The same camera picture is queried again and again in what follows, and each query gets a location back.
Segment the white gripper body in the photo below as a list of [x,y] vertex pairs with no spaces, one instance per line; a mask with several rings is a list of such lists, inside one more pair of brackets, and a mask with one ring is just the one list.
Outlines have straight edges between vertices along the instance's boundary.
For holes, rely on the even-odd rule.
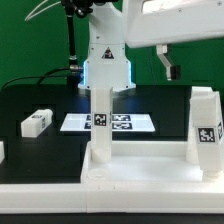
[[224,0],[123,0],[131,48],[224,37]]

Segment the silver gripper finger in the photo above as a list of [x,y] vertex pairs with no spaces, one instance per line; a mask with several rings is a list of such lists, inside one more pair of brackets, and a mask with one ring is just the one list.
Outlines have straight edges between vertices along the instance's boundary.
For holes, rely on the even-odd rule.
[[161,63],[166,69],[167,80],[179,80],[181,77],[181,67],[179,65],[175,65],[170,59],[169,46],[167,44],[157,45],[156,53]]

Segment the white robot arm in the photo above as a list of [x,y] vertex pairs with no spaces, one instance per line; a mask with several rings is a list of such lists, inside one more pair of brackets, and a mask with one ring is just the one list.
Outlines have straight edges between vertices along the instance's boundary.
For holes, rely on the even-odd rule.
[[133,89],[125,49],[154,46],[169,80],[180,77],[167,59],[172,43],[224,37],[224,0],[90,0],[89,52],[81,89]]

